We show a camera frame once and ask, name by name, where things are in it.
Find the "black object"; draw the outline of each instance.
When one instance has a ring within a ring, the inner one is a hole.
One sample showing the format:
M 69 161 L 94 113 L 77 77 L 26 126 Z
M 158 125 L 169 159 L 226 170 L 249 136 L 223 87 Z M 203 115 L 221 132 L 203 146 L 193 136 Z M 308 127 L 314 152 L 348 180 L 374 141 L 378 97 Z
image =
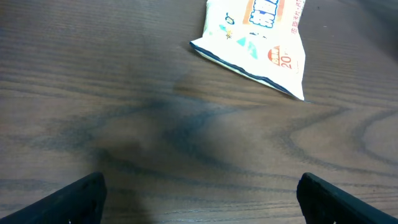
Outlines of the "black object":
M 311 173 L 304 173 L 298 183 L 297 200 L 307 224 L 398 223 L 398 219 Z
M 0 219 L 0 224 L 100 224 L 105 198 L 104 176 L 95 172 Z

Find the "white plastic bag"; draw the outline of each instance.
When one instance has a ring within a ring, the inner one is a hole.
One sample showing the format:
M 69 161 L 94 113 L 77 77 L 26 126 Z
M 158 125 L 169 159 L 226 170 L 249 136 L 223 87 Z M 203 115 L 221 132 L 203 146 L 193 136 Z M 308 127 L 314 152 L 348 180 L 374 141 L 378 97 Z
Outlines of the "white plastic bag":
M 305 52 L 299 30 L 305 0 L 208 0 L 202 56 L 304 100 Z

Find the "wooden table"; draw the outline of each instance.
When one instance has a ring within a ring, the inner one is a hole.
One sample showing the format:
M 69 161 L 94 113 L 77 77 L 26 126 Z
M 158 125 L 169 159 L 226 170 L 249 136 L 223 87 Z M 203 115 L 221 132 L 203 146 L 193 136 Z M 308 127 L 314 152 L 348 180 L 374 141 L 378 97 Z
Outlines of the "wooden table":
M 304 103 L 190 48 L 205 3 L 0 3 L 0 217 L 96 170 L 103 223 L 303 223 L 304 172 L 398 215 L 389 24 L 308 0 Z

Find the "blue graphic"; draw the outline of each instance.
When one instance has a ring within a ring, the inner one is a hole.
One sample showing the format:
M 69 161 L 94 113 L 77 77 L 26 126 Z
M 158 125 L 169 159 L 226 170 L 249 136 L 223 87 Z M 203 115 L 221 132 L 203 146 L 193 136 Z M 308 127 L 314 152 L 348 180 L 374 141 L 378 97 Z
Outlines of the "blue graphic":
M 249 33 L 249 34 L 251 34 L 251 35 L 259 35 L 259 33 L 255 33 L 255 32 L 251 32 L 251 33 Z
M 232 19 L 229 15 L 228 12 L 226 13 L 225 21 L 231 25 L 235 24 L 234 19 Z
M 252 57 L 254 57 L 255 59 L 258 59 L 257 58 L 257 48 L 251 41 L 249 42 L 248 51 Z
M 246 44 L 246 38 L 243 37 L 242 39 L 238 40 L 237 43 L 243 47 Z
M 226 32 L 226 27 L 225 27 L 225 26 L 223 26 L 223 25 L 220 25 L 220 28 L 221 28 L 221 30 L 223 30 L 223 31 L 225 31 L 225 32 Z
M 249 21 L 255 25 L 273 28 L 279 0 L 254 0 Z

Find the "orange label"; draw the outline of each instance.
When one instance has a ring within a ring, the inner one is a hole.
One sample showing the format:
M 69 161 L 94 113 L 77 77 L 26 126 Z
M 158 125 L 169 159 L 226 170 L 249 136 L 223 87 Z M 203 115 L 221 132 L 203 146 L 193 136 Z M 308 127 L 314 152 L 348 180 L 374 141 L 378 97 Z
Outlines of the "orange label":
M 292 60 L 291 55 L 289 55 L 287 51 L 282 49 L 280 46 L 276 46 L 268 51 L 268 59 L 278 66 L 292 69 L 296 73 L 299 72 L 298 61 Z

